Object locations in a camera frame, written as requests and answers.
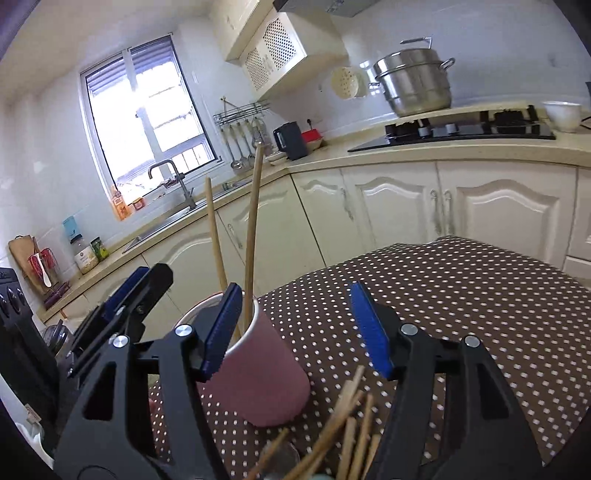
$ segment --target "silver bolt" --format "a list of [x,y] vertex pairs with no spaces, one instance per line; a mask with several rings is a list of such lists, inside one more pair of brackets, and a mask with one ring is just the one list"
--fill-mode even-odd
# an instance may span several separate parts
[[476,348],[478,345],[480,345],[480,340],[474,335],[468,335],[466,338],[464,338],[464,341],[466,342],[467,346],[472,348]]
[[416,335],[418,333],[418,328],[415,325],[413,325],[412,323],[405,323],[400,328],[400,331],[404,335],[407,335],[409,337],[412,337],[413,335]]
[[193,331],[193,327],[190,325],[179,325],[174,329],[174,333],[176,333],[179,337],[186,337],[187,335],[191,335]]
[[123,348],[128,343],[129,338],[125,335],[119,335],[118,337],[115,337],[115,340],[113,340],[113,346],[115,348]]

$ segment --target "utensil rack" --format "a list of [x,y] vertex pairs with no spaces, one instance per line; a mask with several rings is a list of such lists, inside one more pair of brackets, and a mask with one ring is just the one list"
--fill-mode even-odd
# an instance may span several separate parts
[[228,102],[226,100],[226,97],[222,97],[220,98],[220,100],[223,102],[224,111],[222,113],[216,113],[213,116],[213,120],[220,128],[224,125],[238,122],[244,118],[260,115],[266,110],[269,110],[270,106],[269,102],[254,102],[249,103],[248,105],[238,107]]

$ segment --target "polka dot tablecloth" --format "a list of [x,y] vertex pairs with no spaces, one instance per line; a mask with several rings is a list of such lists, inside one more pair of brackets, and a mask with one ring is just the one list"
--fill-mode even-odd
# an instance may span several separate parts
[[[543,262],[490,245],[445,237],[427,245],[393,245],[310,273],[260,298],[262,308],[293,349],[311,384],[310,400],[288,427],[305,454],[330,416],[343,383],[365,365],[361,388],[375,397],[374,432],[383,432],[395,395],[371,368],[349,308],[348,285],[361,280],[374,299],[393,307],[436,338],[482,339],[513,389],[548,462],[581,421],[591,398],[590,293]],[[444,379],[434,381],[425,461],[437,455]],[[152,416],[161,458],[170,461],[160,386]],[[232,478],[243,478],[280,428],[257,429],[221,408],[202,389],[217,448]],[[339,452],[323,468],[335,475]]]

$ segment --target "black glass cooktop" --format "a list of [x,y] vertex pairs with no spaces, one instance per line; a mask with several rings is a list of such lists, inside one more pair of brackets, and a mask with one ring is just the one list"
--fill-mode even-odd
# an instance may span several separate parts
[[360,152],[377,148],[395,147],[416,143],[442,142],[450,140],[481,140],[483,138],[538,138],[556,140],[550,127],[538,120],[535,108],[528,109],[530,118],[525,119],[520,111],[496,113],[494,120],[489,112],[480,112],[480,122],[471,124],[447,124],[431,127],[429,119],[401,125],[387,125],[386,135],[349,150]]

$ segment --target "kitchen sink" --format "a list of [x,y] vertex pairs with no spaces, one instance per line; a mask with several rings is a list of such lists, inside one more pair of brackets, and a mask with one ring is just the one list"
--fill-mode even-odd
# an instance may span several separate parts
[[[244,179],[244,180],[235,181],[233,183],[225,184],[225,186],[227,186],[228,189],[227,190],[223,190],[221,192],[218,192],[218,193],[214,194],[213,195],[213,199],[216,200],[216,199],[218,199],[220,197],[223,197],[224,195],[227,195],[228,193],[233,192],[234,190],[239,189],[240,187],[243,187],[244,185],[250,183],[251,181],[252,181],[251,179]],[[156,235],[157,233],[160,233],[162,230],[164,230],[165,228],[169,227],[174,222],[177,222],[181,218],[184,218],[189,213],[195,212],[195,211],[197,211],[197,210],[205,207],[205,204],[206,203],[207,203],[207,201],[205,199],[199,200],[198,202],[196,202],[197,208],[195,208],[193,210],[190,210],[189,207],[186,207],[183,210],[181,210],[181,211],[179,211],[179,212],[177,212],[177,213],[175,213],[175,214],[167,217],[162,222],[157,223],[156,225],[150,227],[145,232],[142,232],[137,237],[135,237],[127,245],[127,247],[125,247],[125,250],[123,250],[123,253],[128,252],[129,250],[131,250],[136,245],[139,245],[140,243],[145,242],[148,238],[151,238],[152,236]]]

